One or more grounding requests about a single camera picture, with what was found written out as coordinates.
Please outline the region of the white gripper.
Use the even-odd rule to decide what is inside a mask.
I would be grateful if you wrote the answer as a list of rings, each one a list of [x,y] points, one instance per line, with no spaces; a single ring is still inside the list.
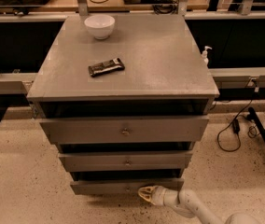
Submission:
[[[163,186],[144,186],[138,190],[138,195],[144,201],[157,206],[176,207],[180,204],[178,191]]]

